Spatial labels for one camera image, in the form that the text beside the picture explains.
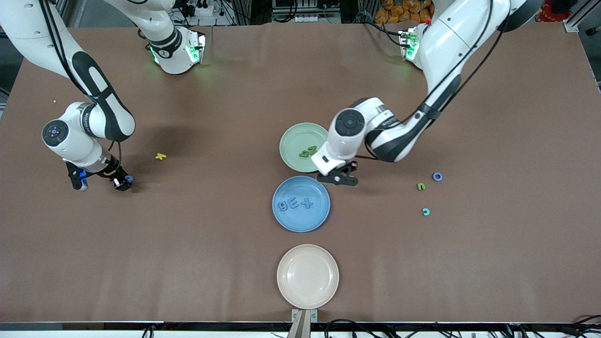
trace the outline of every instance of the table surface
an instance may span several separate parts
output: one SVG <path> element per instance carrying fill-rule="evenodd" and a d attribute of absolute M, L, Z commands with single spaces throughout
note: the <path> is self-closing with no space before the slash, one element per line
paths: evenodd
<path fill-rule="evenodd" d="M 136 117 L 123 143 L 129 192 L 99 177 L 72 190 L 40 131 L 85 99 L 23 64 L 0 123 L 0 320 L 290 320 L 276 268 L 307 243 L 340 268 L 320 320 L 601 312 L 601 97 L 576 34 L 560 23 L 505 34 L 406 159 L 359 160 L 358 187 L 328 186 L 324 225 L 292 233 L 271 211 L 275 188 L 298 175 L 279 157 L 282 133 L 327 126 L 360 97 L 405 117 L 425 80 L 361 25 L 198 29 L 205 63 L 178 76 L 135 29 L 73 31 Z"/>

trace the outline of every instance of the blue plate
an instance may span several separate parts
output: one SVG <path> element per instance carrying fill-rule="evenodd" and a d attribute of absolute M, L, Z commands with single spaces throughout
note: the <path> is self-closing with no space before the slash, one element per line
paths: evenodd
<path fill-rule="evenodd" d="M 273 214 L 283 227 L 294 232 L 318 228 L 330 213 L 330 195 L 312 177 L 295 176 L 282 182 L 272 200 Z"/>

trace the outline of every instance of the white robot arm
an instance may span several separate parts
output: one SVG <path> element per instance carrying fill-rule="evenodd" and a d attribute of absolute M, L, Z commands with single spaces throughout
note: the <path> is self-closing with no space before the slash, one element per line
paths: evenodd
<path fill-rule="evenodd" d="M 155 61 L 168 73 L 181 73 L 200 61 L 204 47 L 198 33 L 176 29 L 166 8 L 173 0 L 106 0 L 138 24 L 152 48 Z M 67 164 L 74 189 L 87 190 L 88 176 L 97 174 L 127 190 L 131 176 L 120 159 L 96 138 L 120 146 L 133 134 L 135 121 L 98 64 L 73 39 L 56 8 L 47 0 L 1 0 L 0 25 L 30 62 L 72 80 L 93 103 L 75 102 L 42 131 L 44 143 Z"/>
<path fill-rule="evenodd" d="M 540 8 L 542 0 L 456 0 L 430 25 L 421 23 L 401 36 L 403 56 L 423 70 L 428 95 L 406 120 L 400 121 L 376 98 L 356 101 L 332 121 L 328 139 L 311 157 L 317 180 L 356 185 L 349 175 L 362 142 L 377 159 L 403 159 L 419 136 L 441 114 L 461 83 L 467 59 L 496 29 L 513 30 Z"/>

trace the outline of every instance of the blue plus sign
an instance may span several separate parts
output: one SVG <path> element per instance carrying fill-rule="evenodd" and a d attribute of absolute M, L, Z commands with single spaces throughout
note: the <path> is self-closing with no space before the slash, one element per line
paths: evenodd
<path fill-rule="evenodd" d="M 313 205 L 313 203 L 309 202 L 308 197 L 305 197 L 305 201 L 301 202 L 301 204 L 304 205 L 306 209 L 309 209 Z"/>

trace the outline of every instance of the plate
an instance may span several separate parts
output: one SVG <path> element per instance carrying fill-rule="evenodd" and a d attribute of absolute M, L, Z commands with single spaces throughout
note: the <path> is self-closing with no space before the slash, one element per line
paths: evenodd
<path fill-rule="evenodd" d="M 299 309 L 317 309 L 338 289 L 338 265 L 322 247 L 303 244 L 290 249 L 279 261 L 278 288 Z"/>
<path fill-rule="evenodd" d="M 301 173 L 312 173 L 317 167 L 311 161 L 311 155 L 328 138 L 328 131 L 315 123 L 299 123 L 290 128 L 279 141 L 279 154 L 290 168 Z"/>
<path fill-rule="evenodd" d="M 273 193 L 275 219 L 286 229 L 309 232 L 318 228 L 330 213 L 330 195 L 313 177 L 295 176 L 282 182 Z"/>

